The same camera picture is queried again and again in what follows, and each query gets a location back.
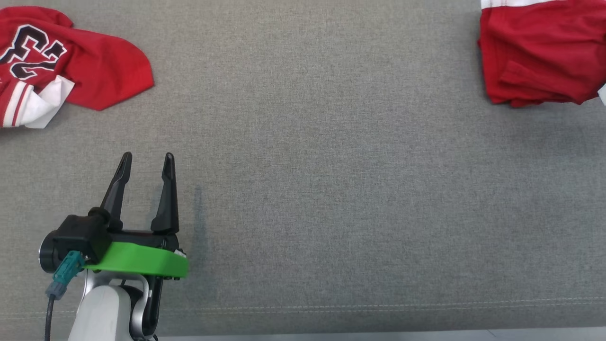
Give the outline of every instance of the cable connector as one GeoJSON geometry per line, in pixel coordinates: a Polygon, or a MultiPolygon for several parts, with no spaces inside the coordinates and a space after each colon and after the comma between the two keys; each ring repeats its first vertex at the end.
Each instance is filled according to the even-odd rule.
{"type": "Polygon", "coordinates": [[[53,274],[53,283],[46,289],[46,296],[54,296],[57,301],[60,300],[67,290],[67,285],[82,271],[85,264],[86,260],[81,252],[70,251],[53,274]]]}

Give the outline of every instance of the white floor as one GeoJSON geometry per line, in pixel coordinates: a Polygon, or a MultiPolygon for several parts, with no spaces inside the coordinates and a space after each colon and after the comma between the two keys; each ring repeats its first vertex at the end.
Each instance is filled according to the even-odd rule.
{"type": "Polygon", "coordinates": [[[160,337],[160,341],[603,341],[603,328],[492,329],[426,333],[160,337]]]}

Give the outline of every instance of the gray fabric surface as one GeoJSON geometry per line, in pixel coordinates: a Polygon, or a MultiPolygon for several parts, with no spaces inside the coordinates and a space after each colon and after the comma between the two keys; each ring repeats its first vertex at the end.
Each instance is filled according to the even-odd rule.
{"type": "Polygon", "coordinates": [[[162,335],[604,325],[606,108],[491,105],[478,0],[27,3],[133,42],[156,86],[0,131],[0,339],[41,337],[38,246],[127,150],[131,228],[177,162],[162,335]]]}

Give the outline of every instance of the folded red jersey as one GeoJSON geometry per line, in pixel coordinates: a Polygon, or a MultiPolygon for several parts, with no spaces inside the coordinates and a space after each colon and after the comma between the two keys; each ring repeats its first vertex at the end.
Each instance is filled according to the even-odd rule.
{"type": "Polygon", "coordinates": [[[102,110],[153,86],[133,44],[43,7],[0,10],[0,127],[44,127],[63,101],[102,110]]]}
{"type": "Polygon", "coordinates": [[[480,26],[495,104],[581,104],[606,83],[604,0],[482,0],[480,26]]]}

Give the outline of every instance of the jersey number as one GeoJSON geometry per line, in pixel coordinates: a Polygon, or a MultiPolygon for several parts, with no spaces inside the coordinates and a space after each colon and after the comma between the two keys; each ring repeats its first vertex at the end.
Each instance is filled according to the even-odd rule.
{"type": "Polygon", "coordinates": [[[49,44],[46,32],[32,25],[21,25],[13,39],[13,45],[0,56],[0,64],[10,64],[10,73],[21,80],[38,75],[33,69],[44,69],[53,71],[59,57],[67,50],[61,42],[55,40],[49,44]],[[43,61],[26,62],[31,49],[27,47],[29,41],[33,41],[33,48],[42,55],[43,61]]]}

